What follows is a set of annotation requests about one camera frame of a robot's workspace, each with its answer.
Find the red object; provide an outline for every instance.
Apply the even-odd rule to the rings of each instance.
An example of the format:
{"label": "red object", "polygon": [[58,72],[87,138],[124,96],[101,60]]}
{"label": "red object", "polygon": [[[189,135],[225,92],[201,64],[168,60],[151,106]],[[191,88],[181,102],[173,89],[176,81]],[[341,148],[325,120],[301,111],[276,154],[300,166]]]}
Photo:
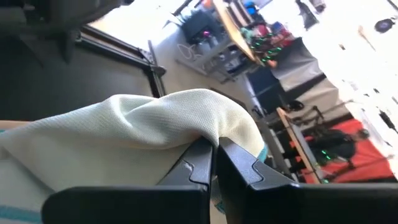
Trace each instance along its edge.
{"label": "red object", "polygon": [[203,32],[203,35],[204,35],[205,37],[209,37],[209,36],[210,36],[210,32],[204,31],[204,32]]}
{"label": "red object", "polygon": [[265,25],[258,25],[257,30],[263,37],[265,37],[269,33],[268,28]]}
{"label": "red object", "polygon": [[289,36],[292,35],[292,33],[290,33],[286,28],[283,28],[283,29],[280,31],[280,34],[282,34],[282,35],[284,36],[284,38],[286,38],[286,39],[284,39],[284,40],[281,42],[281,44],[282,44],[284,47],[289,46],[289,45],[291,45],[291,44],[293,43],[293,39],[289,39],[289,38],[288,38]]}
{"label": "red object", "polygon": [[[362,128],[362,123],[356,119],[342,122],[333,127],[333,129],[339,129],[341,131],[344,131],[345,133],[356,133]],[[380,154],[378,149],[374,147],[370,140],[357,142],[356,152],[354,157],[352,158],[352,162],[354,166],[358,168],[337,177],[333,182],[343,183],[355,180],[369,180],[393,176],[388,160],[383,158],[384,156]],[[333,173],[346,166],[347,163],[345,162],[331,162],[327,166],[322,167],[322,170],[328,173]],[[314,183],[310,175],[304,175],[304,178],[306,183]]]}
{"label": "red object", "polygon": [[203,0],[202,4],[207,9],[211,9],[213,7],[213,1],[212,0]]}

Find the metal stand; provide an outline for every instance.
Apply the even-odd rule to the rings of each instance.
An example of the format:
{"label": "metal stand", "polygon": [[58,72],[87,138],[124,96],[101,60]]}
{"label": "metal stand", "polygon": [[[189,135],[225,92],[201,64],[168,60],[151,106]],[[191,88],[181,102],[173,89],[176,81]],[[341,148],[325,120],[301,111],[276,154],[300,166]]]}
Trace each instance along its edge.
{"label": "metal stand", "polygon": [[[212,43],[209,44],[211,49],[204,52],[197,60],[185,59],[180,55],[176,55],[175,60],[201,75],[217,79],[222,84],[229,81],[235,81],[235,77],[246,73],[249,69],[253,68],[253,63],[248,63],[233,73],[226,71],[225,65],[242,55],[241,51],[237,51],[232,54],[228,49],[232,44],[228,36],[224,37],[224,39],[216,45],[213,45]],[[224,55],[224,59],[220,59],[219,55]]]}
{"label": "metal stand", "polygon": [[156,98],[166,95],[161,80],[162,75],[166,73],[166,69],[150,63],[140,49],[90,26],[84,26],[80,31],[81,41],[76,44],[140,68],[148,77],[152,95]]}

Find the person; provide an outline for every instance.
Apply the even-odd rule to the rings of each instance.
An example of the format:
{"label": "person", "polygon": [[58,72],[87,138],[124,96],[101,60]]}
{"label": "person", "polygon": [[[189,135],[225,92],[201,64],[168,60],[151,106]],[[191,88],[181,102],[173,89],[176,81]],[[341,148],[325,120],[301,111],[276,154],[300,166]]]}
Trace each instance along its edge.
{"label": "person", "polygon": [[[323,133],[322,137],[313,138],[307,141],[315,159],[321,166],[327,165],[331,161],[350,161],[355,155],[355,143],[369,138],[367,129],[360,129],[354,134],[347,134],[338,129],[330,129]],[[284,153],[285,159],[299,156],[299,152],[293,149]],[[304,169],[304,163],[298,162],[290,168],[291,172]]]}

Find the white cloth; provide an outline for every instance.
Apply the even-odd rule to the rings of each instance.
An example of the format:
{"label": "white cloth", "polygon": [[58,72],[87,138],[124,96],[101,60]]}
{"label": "white cloth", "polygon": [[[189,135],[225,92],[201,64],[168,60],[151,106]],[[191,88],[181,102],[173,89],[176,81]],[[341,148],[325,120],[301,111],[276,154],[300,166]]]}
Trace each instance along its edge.
{"label": "white cloth", "polygon": [[[200,136],[215,146],[218,138],[229,137],[256,157],[264,147],[247,111],[225,96],[202,89],[159,99],[115,95],[7,130],[0,134],[0,146],[49,189],[59,191],[88,185],[155,185]],[[38,210],[42,202],[37,201],[45,196],[36,202],[27,198],[29,204],[21,197],[12,201],[10,196],[37,197],[35,187],[31,192],[28,187],[16,192],[12,184],[0,184],[0,203],[7,197],[12,206]]]}
{"label": "white cloth", "polygon": [[[305,105],[305,108],[302,111],[293,111],[289,113],[289,115],[293,118],[303,116],[303,114],[308,113],[308,111],[311,110],[313,106],[317,106],[320,111],[324,112],[344,102],[340,99],[339,89],[334,86],[334,84],[327,78],[317,85],[313,86],[311,90],[305,92],[296,100],[302,102]],[[349,110],[347,110],[344,105],[341,105],[323,114],[323,117],[325,121],[331,121],[348,113]],[[312,118],[316,115],[316,112],[313,111],[312,113],[308,114],[306,118]],[[304,130],[312,127],[313,125],[314,122],[308,125],[301,126],[301,129]]]}
{"label": "white cloth", "polygon": [[285,91],[298,87],[323,73],[318,60],[301,43],[278,64],[278,67],[271,69],[271,72]]}

